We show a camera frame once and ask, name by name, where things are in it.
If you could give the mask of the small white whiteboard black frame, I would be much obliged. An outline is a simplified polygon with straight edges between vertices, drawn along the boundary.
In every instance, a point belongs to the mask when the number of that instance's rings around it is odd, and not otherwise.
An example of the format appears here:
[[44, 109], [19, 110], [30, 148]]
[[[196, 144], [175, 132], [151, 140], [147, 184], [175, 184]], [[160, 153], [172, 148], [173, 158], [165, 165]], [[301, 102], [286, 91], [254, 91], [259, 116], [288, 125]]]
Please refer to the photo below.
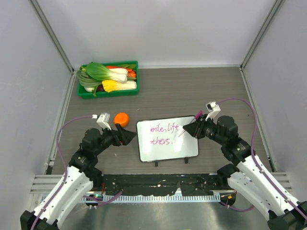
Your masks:
[[141, 162], [186, 159], [199, 155], [199, 142], [183, 126], [195, 116], [141, 120], [136, 123]]

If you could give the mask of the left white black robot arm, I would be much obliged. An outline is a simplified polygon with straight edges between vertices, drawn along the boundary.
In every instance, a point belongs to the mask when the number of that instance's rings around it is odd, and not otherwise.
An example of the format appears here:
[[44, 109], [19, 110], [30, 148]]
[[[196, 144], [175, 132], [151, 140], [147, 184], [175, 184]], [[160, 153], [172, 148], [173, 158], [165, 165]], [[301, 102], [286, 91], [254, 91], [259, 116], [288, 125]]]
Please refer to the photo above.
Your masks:
[[97, 191], [103, 182], [102, 172], [95, 166], [98, 155], [110, 146], [126, 146], [136, 132], [116, 129], [100, 131], [92, 128], [85, 132], [79, 149], [73, 154], [59, 182], [33, 211], [20, 217], [23, 230], [58, 230], [81, 198], [90, 190]]

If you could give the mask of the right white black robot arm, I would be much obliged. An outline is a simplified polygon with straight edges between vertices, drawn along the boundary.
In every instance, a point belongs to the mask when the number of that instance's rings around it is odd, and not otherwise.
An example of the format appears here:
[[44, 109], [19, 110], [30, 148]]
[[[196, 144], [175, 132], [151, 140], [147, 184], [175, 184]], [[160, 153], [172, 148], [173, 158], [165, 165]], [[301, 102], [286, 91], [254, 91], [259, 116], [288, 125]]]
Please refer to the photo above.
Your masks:
[[198, 118], [184, 125], [192, 137], [207, 137], [221, 145], [221, 152], [230, 163], [218, 170], [217, 185], [238, 191], [267, 220], [271, 230], [305, 230], [307, 203], [291, 195], [263, 165], [251, 146], [238, 134], [230, 116], [217, 122]]

